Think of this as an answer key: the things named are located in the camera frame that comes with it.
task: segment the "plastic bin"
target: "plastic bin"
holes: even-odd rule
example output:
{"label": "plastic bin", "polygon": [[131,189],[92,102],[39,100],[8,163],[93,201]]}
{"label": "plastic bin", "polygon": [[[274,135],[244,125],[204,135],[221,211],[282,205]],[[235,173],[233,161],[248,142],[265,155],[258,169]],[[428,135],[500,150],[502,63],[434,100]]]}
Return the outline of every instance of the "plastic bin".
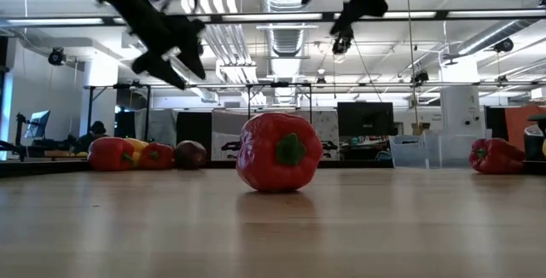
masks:
{"label": "plastic bin", "polygon": [[389,136],[394,167],[427,168],[422,136]]}
{"label": "plastic bin", "polygon": [[491,130],[483,135],[452,135],[427,130],[423,136],[429,168],[471,168],[468,156],[472,144],[480,138],[491,138]]}

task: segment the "black monitor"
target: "black monitor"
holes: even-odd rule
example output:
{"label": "black monitor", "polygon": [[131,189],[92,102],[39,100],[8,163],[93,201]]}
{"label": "black monitor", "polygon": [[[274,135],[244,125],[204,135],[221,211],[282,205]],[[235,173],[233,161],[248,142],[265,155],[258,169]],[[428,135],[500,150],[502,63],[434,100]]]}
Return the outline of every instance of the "black monitor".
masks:
{"label": "black monitor", "polygon": [[50,111],[33,113],[26,128],[25,138],[43,138]]}
{"label": "black monitor", "polygon": [[391,102],[338,102],[340,136],[396,135]]}

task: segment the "wooden table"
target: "wooden table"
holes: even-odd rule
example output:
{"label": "wooden table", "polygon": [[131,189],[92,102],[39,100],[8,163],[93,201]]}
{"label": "wooden table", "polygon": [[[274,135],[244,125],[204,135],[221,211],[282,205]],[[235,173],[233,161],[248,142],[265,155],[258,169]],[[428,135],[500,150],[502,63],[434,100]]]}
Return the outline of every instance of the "wooden table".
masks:
{"label": "wooden table", "polygon": [[234,171],[0,179],[0,276],[546,277],[546,178],[320,170],[300,194]]}

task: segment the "red bell pepper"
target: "red bell pepper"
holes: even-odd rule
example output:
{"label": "red bell pepper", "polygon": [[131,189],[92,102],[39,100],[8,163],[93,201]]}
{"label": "red bell pepper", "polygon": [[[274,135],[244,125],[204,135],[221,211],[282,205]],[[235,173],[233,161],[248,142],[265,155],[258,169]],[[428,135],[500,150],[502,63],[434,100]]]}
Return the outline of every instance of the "red bell pepper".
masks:
{"label": "red bell pepper", "polygon": [[152,142],[142,150],[138,164],[141,168],[148,170],[174,168],[174,148]]}
{"label": "red bell pepper", "polygon": [[237,173],[250,187],[287,192],[311,181],[322,157],[313,126],[299,116],[262,113],[241,130]]}
{"label": "red bell pepper", "polygon": [[523,170],[526,154],[502,138],[479,139],[468,158],[472,168],[485,174],[512,174]]}
{"label": "red bell pepper", "polygon": [[95,171],[127,171],[133,166],[135,148],[118,137],[103,137],[89,146],[87,160]]}

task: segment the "white column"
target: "white column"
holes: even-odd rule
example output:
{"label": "white column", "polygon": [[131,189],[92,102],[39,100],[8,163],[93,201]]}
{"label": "white column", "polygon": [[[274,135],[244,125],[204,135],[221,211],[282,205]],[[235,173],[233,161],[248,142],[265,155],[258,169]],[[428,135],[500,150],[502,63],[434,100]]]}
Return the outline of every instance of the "white column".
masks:
{"label": "white column", "polygon": [[[454,65],[442,65],[440,79],[443,82],[479,81],[478,67],[472,56],[455,61]],[[445,130],[450,134],[483,134],[478,86],[444,87],[440,98]]]}
{"label": "white column", "polygon": [[[118,62],[107,55],[97,54],[93,61],[85,63],[84,75],[85,85],[105,86],[116,84],[118,83]],[[100,89],[95,90],[94,96],[99,95],[101,91]],[[110,136],[113,136],[117,93],[117,90],[105,90],[93,101],[91,124],[97,120],[102,121],[107,134]],[[79,126],[81,136],[87,133],[89,94],[89,90],[85,90],[82,94],[82,113]]]}

